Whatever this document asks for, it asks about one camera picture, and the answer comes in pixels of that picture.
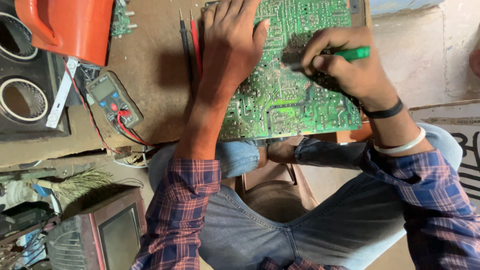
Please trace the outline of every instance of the orange plastic container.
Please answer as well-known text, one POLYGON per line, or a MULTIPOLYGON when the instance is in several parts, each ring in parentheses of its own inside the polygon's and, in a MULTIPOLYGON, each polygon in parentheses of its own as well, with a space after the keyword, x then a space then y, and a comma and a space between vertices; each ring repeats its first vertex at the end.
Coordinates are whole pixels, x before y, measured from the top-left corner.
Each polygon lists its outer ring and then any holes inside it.
POLYGON ((15 0, 32 45, 105 66, 113 0, 15 0))

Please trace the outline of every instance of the speaker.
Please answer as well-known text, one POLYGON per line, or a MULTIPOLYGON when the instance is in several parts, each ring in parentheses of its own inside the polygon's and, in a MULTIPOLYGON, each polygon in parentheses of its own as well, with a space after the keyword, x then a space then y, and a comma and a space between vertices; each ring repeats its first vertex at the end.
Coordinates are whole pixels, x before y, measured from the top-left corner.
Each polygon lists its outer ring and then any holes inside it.
POLYGON ((65 113, 56 129, 46 127, 63 59, 31 45, 32 33, 18 19, 12 0, 0 0, 0 141, 70 134, 65 113))

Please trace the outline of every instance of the workbench surface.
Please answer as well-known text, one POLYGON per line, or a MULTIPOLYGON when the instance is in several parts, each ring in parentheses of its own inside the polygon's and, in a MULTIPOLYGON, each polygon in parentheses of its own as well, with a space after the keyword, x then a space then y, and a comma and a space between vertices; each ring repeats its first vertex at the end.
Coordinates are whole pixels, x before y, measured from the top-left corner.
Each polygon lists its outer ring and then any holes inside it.
MULTIPOLYGON (((360 0, 360 13, 352 15, 352 25, 371 27, 369 0, 360 0)), ((135 131, 149 143, 171 142, 179 139, 188 120, 193 100, 187 79, 185 59, 181 46, 179 8, 182 9, 187 29, 189 12, 198 20, 206 1, 133 0, 127 9, 135 12, 131 22, 138 29, 131 34, 112 37, 106 70, 114 71, 129 96, 144 116, 135 131)), ((192 63, 191 36, 189 36, 192 63)), ((198 85, 195 66, 194 87, 198 85)), ((133 143, 116 135, 98 106, 92 111, 107 145, 111 148, 133 143)), ((99 149, 103 144, 91 126, 82 106, 68 108, 72 135, 33 141, 0 144, 0 167, 19 163, 57 158, 69 154, 99 149)))

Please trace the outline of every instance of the broom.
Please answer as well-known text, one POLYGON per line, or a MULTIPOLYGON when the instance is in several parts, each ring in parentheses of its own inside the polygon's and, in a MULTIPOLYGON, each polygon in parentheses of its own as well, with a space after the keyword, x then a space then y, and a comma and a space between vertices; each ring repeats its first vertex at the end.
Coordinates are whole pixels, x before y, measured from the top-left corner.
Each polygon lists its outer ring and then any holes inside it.
POLYGON ((68 202, 73 202, 93 190, 112 185, 112 180, 110 177, 110 174, 94 167, 69 177, 61 183, 54 183, 40 179, 30 179, 25 181, 42 187, 50 188, 51 190, 57 192, 59 196, 65 198, 68 202))

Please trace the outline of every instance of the small circuit board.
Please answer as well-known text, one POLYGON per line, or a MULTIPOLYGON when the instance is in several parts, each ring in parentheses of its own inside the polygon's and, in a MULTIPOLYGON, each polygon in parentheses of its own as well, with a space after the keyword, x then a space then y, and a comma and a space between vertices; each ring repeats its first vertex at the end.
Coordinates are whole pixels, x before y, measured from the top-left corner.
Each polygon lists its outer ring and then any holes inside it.
POLYGON ((130 18, 127 15, 128 11, 125 0, 116 0, 114 6, 110 35, 118 36, 131 33, 132 29, 129 27, 130 18))
POLYGON ((324 74, 293 70, 316 30, 350 26, 347 0, 262 0, 255 25, 270 19, 262 59, 238 87, 219 140, 247 140, 361 128, 357 101, 324 74))

